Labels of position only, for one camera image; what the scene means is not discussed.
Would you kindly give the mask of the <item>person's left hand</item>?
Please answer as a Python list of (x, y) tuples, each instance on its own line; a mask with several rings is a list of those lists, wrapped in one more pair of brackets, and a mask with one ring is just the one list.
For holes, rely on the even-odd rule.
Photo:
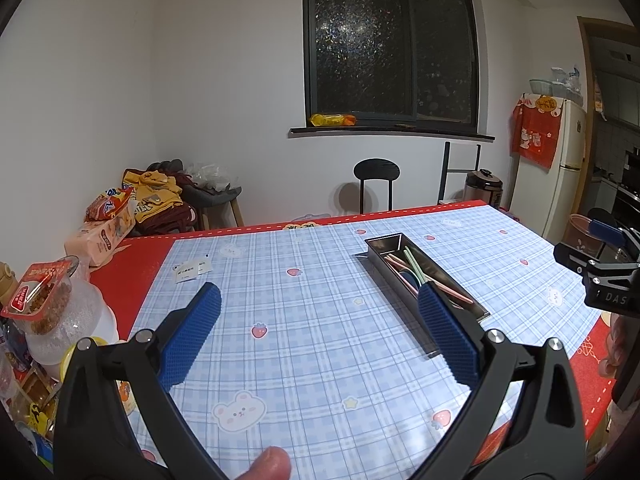
[(238, 480), (290, 480), (292, 464), (290, 456), (278, 446), (270, 446), (238, 477)]

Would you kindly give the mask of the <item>person's right hand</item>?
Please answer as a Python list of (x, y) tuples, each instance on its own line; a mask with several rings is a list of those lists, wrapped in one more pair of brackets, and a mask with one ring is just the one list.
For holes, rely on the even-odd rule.
[(628, 318), (612, 313), (610, 331), (605, 339), (606, 356), (599, 363), (599, 375), (601, 377), (616, 378), (618, 370), (626, 363), (628, 333)]

